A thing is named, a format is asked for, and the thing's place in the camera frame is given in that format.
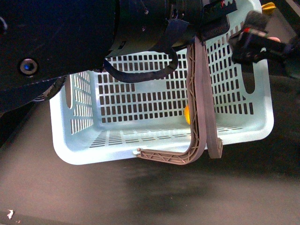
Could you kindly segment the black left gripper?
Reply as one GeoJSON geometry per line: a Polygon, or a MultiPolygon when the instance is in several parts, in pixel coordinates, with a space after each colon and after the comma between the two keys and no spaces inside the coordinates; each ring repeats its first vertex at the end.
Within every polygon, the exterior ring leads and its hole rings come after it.
{"type": "MultiPolygon", "coordinates": [[[[166,0],[166,18],[175,27],[179,41],[191,41],[195,36],[203,41],[229,31],[228,15],[237,11],[234,0],[166,0]]],[[[281,63],[300,59],[300,37],[288,43],[270,39],[265,30],[270,18],[250,11],[239,31],[229,38],[234,63],[250,64],[269,59],[281,63]]]]}

